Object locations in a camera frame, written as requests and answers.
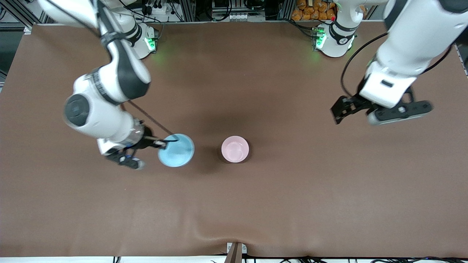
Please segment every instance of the orange snack bag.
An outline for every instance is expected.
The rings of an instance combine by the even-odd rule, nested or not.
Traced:
[[[327,14],[327,19],[331,20],[331,18],[335,16],[335,11],[333,9],[328,9],[326,14]]]
[[[319,12],[325,12],[327,11],[328,4],[325,2],[322,2],[322,5],[319,7]]]
[[[327,20],[327,14],[325,12],[319,12],[319,20]]]
[[[299,20],[301,20],[301,18],[302,18],[302,10],[297,10],[297,9],[295,9],[295,10],[292,12],[291,18],[292,18],[294,21],[299,21]]]
[[[363,16],[366,17],[366,15],[367,15],[367,9],[366,9],[366,7],[363,6],[363,5],[360,5],[359,7],[361,8],[362,12],[364,12]]]
[[[310,15],[310,19],[319,19],[319,11],[315,10],[314,13]]]
[[[304,15],[311,15],[314,13],[314,8],[313,7],[306,7],[303,11]]]
[[[297,8],[304,10],[307,7],[306,0],[297,0]]]
[[[319,8],[322,6],[322,0],[314,0],[314,9],[319,10]]]

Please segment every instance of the pink cup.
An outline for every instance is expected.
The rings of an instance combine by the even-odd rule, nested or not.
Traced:
[[[221,145],[221,153],[228,162],[241,162],[249,154],[249,144],[240,136],[231,136]]]

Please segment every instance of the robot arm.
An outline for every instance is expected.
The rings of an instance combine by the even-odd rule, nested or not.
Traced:
[[[137,23],[133,14],[123,7],[120,0],[101,1],[105,5],[107,12],[110,12],[114,20],[119,24],[122,33],[125,34],[125,39],[131,43],[131,48],[136,52],[139,59],[156,52],[157,30],[144,23]],[[121,1],[127,5],[135,0]],[[92,3],[93,0],[38,0],[38,2],[43,10],[59,23],[81,27],[73,17],[62,12],[61,8],[87,26],[92,28],[98,27],[96,11]]]
[[[333,0],[338,6],[336,19],[331,23],[323,23],[319,28],[324,34],[317,42],[316,49],[325,55],[338,58],[351,48],[354,33],[361,23],[364,13],[361,5],[381,5],[388,0]]]
[[[123,111],[120,104],[145,95],[151,77],[135,56],[112,12],[100,1],[97,9],[101,42],[111,62],[75,81],[74,93],[65,104],[66,123],[96,138],[101,154],[108,159],[142,168],[143,163],[126,155],[124,150],[165,147],[165,143],[154,138],[151,130]]]
[[[384,13],[388,38],[369,64],[358,94],[340,97],[332,107],[336,124],[369,109],[371,124],[421,117],[432,110],[416,102],[411,85],[459,37],[468,25],[466,0],[392,0]],[[403,102],[405,93],[409,102]]]

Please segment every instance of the black cable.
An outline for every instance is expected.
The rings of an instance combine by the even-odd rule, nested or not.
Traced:
[[[331,25],[331,24],[333,24],[333,22],[332,22],[332,23],[330,23],[330,24],[328,24],[328,23],[326,23],[325,21],[318,20],[318,19],[316,19],[316,20],[317,20],[317,21],[320,21],[320,22],[322,22],[322,23],[324,23],[324,24],[326,24],[326,25]]]
[[[80,19],[78,19],[76,16],[72,15],[71,13],[69,13],[68,11],[64,10],[62,7],[60,7],[59,5],[57,5],[56,3],[52,2],[51,0],[46,0],[49,4],[53,5],[55,8],[57,8],[58,10],[62,11],[63,13],[67,14],[69,17],[73,18],[76,22],[78,22],[80,25],[82,25],[83,27],[87,28],[89,31],[91,31],[91,33],[93,33],[94,36],[96,36],[97,38],[101,39],[101,34],[97,33],[94,28],[88,26],[85,22],[81,21]]]
[[[311,256],[307,256],[308,258],[308,261],[310,262],[311,260],[314,261],[314,263],[327,263],[326,261],[323,261],[322,258],[318,258],[318,257],[311,257]]]
[[[291,19],[281,18],[280,20],[287,21],[287,22],[289,22],[291,25],[297,27],[297,29],[299,29],[299,31],[300,31],[303,35],[305,35],[305,36],[307,36],[307,37],[310,37],[310,38],[316,38],[315,36],[309,35],[307,32],[305,32],[304,30],[302,30],[302,29],[312,30],[312,28],[308,28],[308,27],[304,27],[304,26],[298,25],[295,21],[293,21],[293,20],[291,20]]]
[[[362,45],[358,50],[356,50],[356,52],[354,52],[354,54],[350,57],[350,59],[348,60],[348,62],[346,62],[346,64],[344,65],[344,68],[343,68],[343,71],[341,72],[341,78],[340,78],[340,84],[341,84],[341,89],[349,96],[349,97],[352,97],[353,95],[351,95],[351,93],[348,91],[348,89],[346,89],[346,87],[344,86],[344,74],[346,73],[346,69],[348,69],[348,66],[349,64],[351,63],[352,59],[359,53],[361,52],[361,50],[363,50],[365,47],[367,47],[368,45],[370,45],[372,42],[378,40],[378,39],[381,39],[382,37],[388,35],[387,32],[383,33],[382,35],[378,36],[378,37],[374,37],[373,39],[371,39],[370,41],[368,41],[367,43],[365,43],[364,45]]]
[[[406,258],[398,258],[398,259],[388,259],[388,260],[383,260],[383,259],[375,259],[372,260],[371,263],[377,263],[377,262],[382,262],[382,263],[415,263],[421,260],[438,260],[438,261],[444,261],[448,263],[457,263],[456,260],[453,260],[451,258],[441,258],[441,257],[435,257],[435,256],[426,256],[422,258],[416,258],[413,260],[408,260]]]
[[[143,115],[145,115],[148,119],[150,119],[154,124],[158,125],[163,131],[165,131],[169,135],[174,135],[176,140],[179,140],[179,138],[170,130],[168,130],[166,127],[164,127],[161,123],[159,123],[157,120],[155,120],[151,115],[149,115],[144,109],[140,108],[137,104],[135,104],[133,101],[127,101],[131,106],[135,107],[137,110],[139,110]]]
[[[1,9],[0,9],[0,15],[1,15],[0,20],[2,20],[2,19],[6,16],[6,14],[7,14],[7,11],[4,10],[3,7],[1,7]]]
[[[424,71],[421,73],[421,75],[424,74],[424,73],[426,73],[426,72],[428,72],[429,70],[431,70],[431,69],[437,67],[437,65],[438,65],[440,62],[442,62],[442,61],[448,56],[448,54],[450,53],[450,51],[452,51],[452,48],[453,48],[453,44],[450,44],[450,46],[448,47],[447,51],[445,51],[445,54],[444,54],[441,58],[439,58],[439,60],[437,60],[436,63],[434,63],[432,66],[426,68],[426,70],[424,70]]]
[[[155,22],[162,23],[161,21],[157,20],[156,18],[153,18],[153,17],[150,17],[150,16],[146,16],[146,15],[144,15],[144,14],[140,14],[140,13],[138,13],[138,12],[135,12],[135,11],[131,10],[130,8],[128,8],[128,6],[126,6],[126,5],[122,2],[122,0],[118,0],[118,1],[119,1],[119,2],[124,6],[124,8],[127,9],[128,11],[130,11],[130,12],[136,14],[136,15],[142,16],[142,17],[146,17],[146,18],[149,18],[149,19],[153,19]]]
[[[265,8],[265,2],[263,2],[263,5],[259,7],[251,6],[247,4],[248,0],[244,0],[244,6],[252,11],[260,11]]]
[[[180,22],[183,22],[183,19],[182,17],[179,15],[179,12],[177,12],[176,10],[176,5],[174,4],[174,2],[172,0],[168,0],[168,3],[169,5],[171,6],[172,8],[172,11],[174,11],[175,15],[177,16],[177,18],[180,20]]]
[[[215,19],[208,13],[208,10],[212,9],[211,5],[209,5],[211,0],[205,0],[205,15],[206,15],[206,17],[208,17],[208,19],[210,19],[210,21],[213,21],[213,22],[220,22],[220,21],[223,21],[226,18],[228,18],[229,15],[231,14],[231,11],[233,10],[233,3],[232,3],[231,0],[227,0],[227,1],[229,3],[226,6],[226,14],[221,19]]]

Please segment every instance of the brown mat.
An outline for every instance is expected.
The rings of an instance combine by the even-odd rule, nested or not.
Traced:
[[[382,32],[363,23],[353,50]],[[353,62],[350,89],[379,43]],[[99,41],[35,26],[0,94],[0,255],[209,255],[240,241],[254,256],[468,257],[468,89],[456,53],[415,84],[435,105],[428,116],[372,127],[362,112],[335,126],[350,55],[313,53],[285,23],[167,26],[135,102],[196,153],[168,168],[146,149],[134,171],[62,120],[73,81],[108,62]],[[231,135],[250,141],[248,162],[217,159]]]

